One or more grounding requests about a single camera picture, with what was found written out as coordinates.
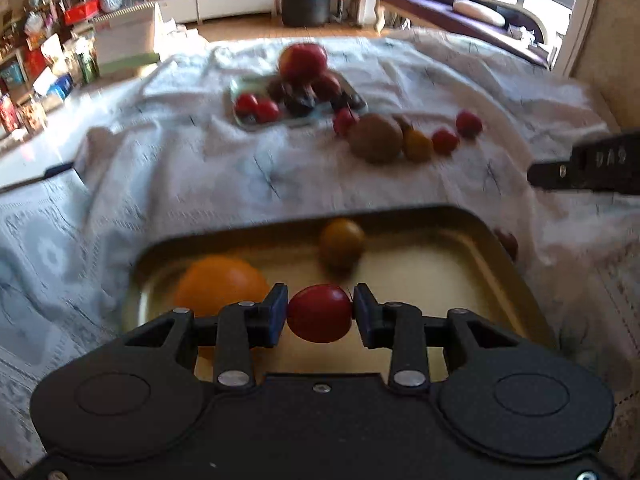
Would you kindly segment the white cardboard box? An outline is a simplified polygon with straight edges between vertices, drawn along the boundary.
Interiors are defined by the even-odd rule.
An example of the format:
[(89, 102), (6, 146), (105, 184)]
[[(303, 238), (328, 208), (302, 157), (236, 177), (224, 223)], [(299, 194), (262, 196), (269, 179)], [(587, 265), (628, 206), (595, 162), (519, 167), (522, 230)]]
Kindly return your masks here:
[(158, 5), (150, 2), (96, 18), (92, 27), (100, 75), (157, 63), (156, 40), (163, 24)]

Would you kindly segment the large red apple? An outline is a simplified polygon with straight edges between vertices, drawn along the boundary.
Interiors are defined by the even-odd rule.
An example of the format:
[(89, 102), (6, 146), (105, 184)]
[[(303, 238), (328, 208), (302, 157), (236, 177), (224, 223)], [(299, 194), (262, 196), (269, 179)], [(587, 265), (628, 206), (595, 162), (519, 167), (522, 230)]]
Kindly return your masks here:
[(288, 84), (310, 84), (328, 68), (328, 52), (321, 44), (290, 44), (280, 54), (278, 70)]

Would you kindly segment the large orange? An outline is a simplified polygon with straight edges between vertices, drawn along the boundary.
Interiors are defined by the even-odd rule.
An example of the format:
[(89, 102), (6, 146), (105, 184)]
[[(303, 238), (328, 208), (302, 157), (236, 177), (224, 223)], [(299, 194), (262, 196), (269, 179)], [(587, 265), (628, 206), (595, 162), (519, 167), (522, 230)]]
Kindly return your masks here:
[(172, 302), (196, 316), (214, 316), (228, 304), (261, 302), (268, 292), (270, 285), (254, 266), (240, 258), (214, 255), (198, 259), (186, 269)]

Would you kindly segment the red gift box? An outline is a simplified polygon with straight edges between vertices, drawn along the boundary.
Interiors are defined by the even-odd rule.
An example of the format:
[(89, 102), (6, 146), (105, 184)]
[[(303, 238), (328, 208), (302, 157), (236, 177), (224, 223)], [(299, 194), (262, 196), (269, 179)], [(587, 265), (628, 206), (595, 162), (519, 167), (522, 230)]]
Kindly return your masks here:
[(67, 26), (90, 20), (100, 14), (100, 0), (88, 0), (78, 3), (64, 12), (64, 22)]

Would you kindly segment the pale green rectangular plate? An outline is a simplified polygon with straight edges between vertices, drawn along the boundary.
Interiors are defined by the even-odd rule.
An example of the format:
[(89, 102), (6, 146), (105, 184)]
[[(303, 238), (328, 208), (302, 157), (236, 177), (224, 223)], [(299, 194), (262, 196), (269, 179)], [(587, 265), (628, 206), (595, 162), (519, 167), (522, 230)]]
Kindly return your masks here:
[[(349, 107), (356, 113), (368, 110), (368, 104), (355, 87), (336, 70), (327, 70), (311, 84), (294, 88), (278, 74), (243, 76), (232, 79), (228, 96), (235, 123), (246, 131), (259, 131), (271, 126), (301, 127), (332, 118)], [(255, 113), (238, 110), (241, 96), (252, 96), (266, 112), (277, 106), (273, 120), (261, 122)]]

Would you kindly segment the purple cushioned bench sofa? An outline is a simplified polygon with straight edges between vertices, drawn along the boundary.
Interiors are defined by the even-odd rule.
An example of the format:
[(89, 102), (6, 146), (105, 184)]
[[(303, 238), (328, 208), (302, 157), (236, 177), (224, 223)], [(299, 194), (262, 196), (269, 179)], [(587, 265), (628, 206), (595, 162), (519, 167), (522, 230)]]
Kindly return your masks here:
[(385, 13), (393, 12), (413, 25), (479, 39), (523, 60), (547, 68), (547, 32), (532, 12), (497, 0), (376, 0), (377, 30)]

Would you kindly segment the dark brown tomato left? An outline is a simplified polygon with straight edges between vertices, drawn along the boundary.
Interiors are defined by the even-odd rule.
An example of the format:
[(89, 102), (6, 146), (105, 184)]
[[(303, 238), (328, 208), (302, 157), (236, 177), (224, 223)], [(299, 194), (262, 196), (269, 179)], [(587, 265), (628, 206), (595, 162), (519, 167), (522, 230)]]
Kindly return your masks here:
[(398, 123), (398, 126), (401, 128), (402, 132), (406, 132), (412, 129), (411, 122), (408, 121), (405, 116), (395, 114), (393, 115), (394, 121)]

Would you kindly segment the red cherry tomato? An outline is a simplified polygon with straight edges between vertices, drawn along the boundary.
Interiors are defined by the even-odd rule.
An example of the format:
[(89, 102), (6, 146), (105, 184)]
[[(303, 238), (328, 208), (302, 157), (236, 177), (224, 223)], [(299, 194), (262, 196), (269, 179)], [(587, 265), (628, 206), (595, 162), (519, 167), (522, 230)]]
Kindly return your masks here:
[(269, 124), (280, 119), (281, 112), (277, 102), (270, 99), (258, 99), (254, 108), (254, 117), (258, 124)]
[(288, 328), (314, 344), (332, 344), (352, 327), (352, 300), (341, 287), (331, 284), (302, 289), (288, 302)]
[(253, 93), (244, 92), (236, 97), (233, 109), (238, 117), (253, 117), (256, 113), (257, 105), (256, 96)]

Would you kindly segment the gold rectangular metal tray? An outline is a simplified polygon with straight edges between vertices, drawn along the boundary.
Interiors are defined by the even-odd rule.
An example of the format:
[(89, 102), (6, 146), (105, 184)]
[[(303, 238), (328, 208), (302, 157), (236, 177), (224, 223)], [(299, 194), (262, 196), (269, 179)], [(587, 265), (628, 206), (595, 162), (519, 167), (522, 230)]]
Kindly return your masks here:
[(381, 304), (412, 304), (434, 318), (462, 308), (551, 350), (558, 346), (509, 254), (472, 212), (432, 205), (355, 214), (364, 251), (352, 268), (337, 271), (319, 257), (320, 233), (329, 221), (263, 223), (150, 246), (131, 271), (122, 328), (129, 332), (169, 311), (183, 272), (198, 259), (223, 254), (245, 260), (269, 284), (285, 284), (291, 295), (315, 284), (352, 292), (364, 283)]

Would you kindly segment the yellow tomato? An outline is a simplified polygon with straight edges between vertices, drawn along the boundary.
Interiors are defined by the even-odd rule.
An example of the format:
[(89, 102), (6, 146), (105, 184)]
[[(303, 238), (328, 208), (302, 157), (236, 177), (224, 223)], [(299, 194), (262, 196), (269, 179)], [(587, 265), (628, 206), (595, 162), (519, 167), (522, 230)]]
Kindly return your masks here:
[(409, 162), (422, 164), (431, 160), (434, 155), (433, 141), (419, 130), (408, 129), (404, 132), (402, 151)]
[(319, 238), (319, 258), (331, 272), (350, 272), (360, 261), (366, 233), (354, 220), (337, 218), (330, 221)]

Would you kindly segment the pink red plum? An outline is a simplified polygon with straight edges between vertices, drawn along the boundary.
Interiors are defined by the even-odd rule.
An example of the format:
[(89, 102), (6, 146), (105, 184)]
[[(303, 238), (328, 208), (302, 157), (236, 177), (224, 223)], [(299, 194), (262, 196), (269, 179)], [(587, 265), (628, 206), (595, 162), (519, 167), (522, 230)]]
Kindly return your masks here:
[(459, 136), (463, 139), (475, 139), (484, 129), (482, 120), (468, 110), (462, 110), (457, 114), (456, 128)]

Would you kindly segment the dark water chestnut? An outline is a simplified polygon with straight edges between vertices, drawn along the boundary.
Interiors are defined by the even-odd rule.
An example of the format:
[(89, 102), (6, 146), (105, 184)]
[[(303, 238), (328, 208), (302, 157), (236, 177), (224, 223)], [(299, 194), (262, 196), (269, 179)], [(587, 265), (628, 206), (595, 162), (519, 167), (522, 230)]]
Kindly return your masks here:
[(331, 100), (331, 106), (334, 112), (338, 112), (343, 108), (361, 110), (365, 105), (366, 103), (358, 93), (348, 93), (347, 91), (342, 91)]
[(307, 117), (316, 107), (316, 98), (314, 92), (308, 88), (297, 88), (292, 89), (291, 94), (283, 100), (283, 104), (292, 117)]
[(276, 103), (281, 103), (292, 92), (292, 86), (281, 78), (272, 78), (266, 87), (267, 96)]

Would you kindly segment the dark water chestnut left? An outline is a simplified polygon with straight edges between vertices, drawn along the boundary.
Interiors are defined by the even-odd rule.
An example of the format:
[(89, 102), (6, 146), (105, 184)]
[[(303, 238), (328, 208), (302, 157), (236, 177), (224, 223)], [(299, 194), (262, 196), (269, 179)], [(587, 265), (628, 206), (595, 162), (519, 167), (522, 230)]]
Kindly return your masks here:
[(292, 89), (291, 94), (283, 100), (283, 104), (292, 117), (307, 117), (316, 107), (316, 98), (314, 92), (308, 88), (297, 88)]

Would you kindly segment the red tomato on plate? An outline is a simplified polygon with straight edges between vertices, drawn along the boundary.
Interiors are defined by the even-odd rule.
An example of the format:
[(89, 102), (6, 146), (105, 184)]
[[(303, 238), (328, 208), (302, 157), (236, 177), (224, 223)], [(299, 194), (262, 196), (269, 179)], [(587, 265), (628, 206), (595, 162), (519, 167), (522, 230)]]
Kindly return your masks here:
[(342, 93), (340, 81), (330, 72), (320, 75), (310, 86), (319, 102), (330, 102)]

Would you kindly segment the dark brown tomato right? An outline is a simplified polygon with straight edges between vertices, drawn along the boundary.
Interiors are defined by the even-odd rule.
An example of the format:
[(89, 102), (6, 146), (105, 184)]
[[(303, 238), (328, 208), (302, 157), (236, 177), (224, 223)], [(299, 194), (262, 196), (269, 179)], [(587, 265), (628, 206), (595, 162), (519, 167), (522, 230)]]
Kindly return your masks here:
[(518, 244), (516, 237), (511, 232), (502, 229), (494, 229), (494, 234), (511, 260), (513, 262), (518, 260), (518, 250), (520, 249), (520, 245)]

